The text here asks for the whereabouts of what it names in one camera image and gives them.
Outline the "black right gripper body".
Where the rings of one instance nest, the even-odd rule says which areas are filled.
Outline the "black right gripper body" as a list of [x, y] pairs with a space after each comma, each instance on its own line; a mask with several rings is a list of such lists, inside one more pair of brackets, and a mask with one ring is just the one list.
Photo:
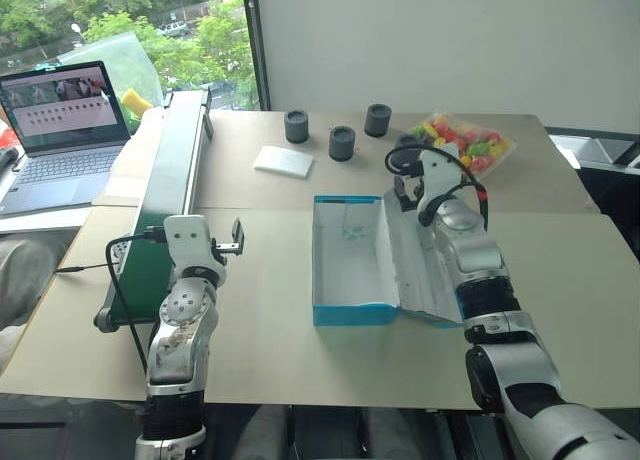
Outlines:
[[[395, 187], [396, 186], [400, 186], [403, 185], [405, 187], [406, 190], [406, 194], [407, 194], [407, 203], [406, 203], [406, 210], [402, 211], [402, 212], [408, 212], [408, 211], [417, 211], [418, 213], [424, 212], [425, 211], [425, 203], [422, 201], [423, 196], [424, 196], [424, 184], [423, 184], [423, 180], [422, 178], [405, 178], [402, 177], [400, 175], [395, 175], [394, 176], [394, 182], [393, 182], [393, 192], [395, 194]], [[414, 194], [413, 194], [413, 190], [415, 187], [420, 187], [421, 188], [421, 200], [418, 204], [418, 208], [416, 210], [410, 210], [409, 209], [409, 201], [411, 199], [414, 198]]]

